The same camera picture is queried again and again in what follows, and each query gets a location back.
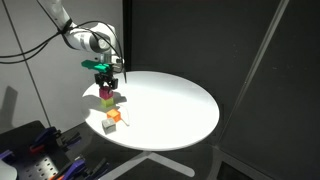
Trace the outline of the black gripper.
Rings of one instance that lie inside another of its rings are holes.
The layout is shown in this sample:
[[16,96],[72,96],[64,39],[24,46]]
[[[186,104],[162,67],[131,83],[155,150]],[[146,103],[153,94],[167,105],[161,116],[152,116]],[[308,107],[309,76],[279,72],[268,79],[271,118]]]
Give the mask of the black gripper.
[[118,79],[113,77],[113,74],[110,73],[97,73],[95,74],[95,82],[99,85],[100,88],[104,87],[104,84],[107,84],[112,90],[118,88]]

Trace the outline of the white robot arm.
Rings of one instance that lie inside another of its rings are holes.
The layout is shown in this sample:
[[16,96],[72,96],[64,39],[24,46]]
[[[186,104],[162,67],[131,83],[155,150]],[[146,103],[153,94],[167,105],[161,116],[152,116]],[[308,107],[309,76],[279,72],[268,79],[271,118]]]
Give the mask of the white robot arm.
[[62,34],[65,43],[72,49],[97,53],[99,59],[84,60],[81,65],[95,70],[95,82],[100,88],[107,86],[112,90],[118,88],[118,79],[114,77],[115,67],[119,72],[124,66],[122,51],[116,50],[120,45],[115,28],[101,21],[95,26],[85,27],[84,23],[76,25],[62,5],[62,0],[37,0],[50,20]]

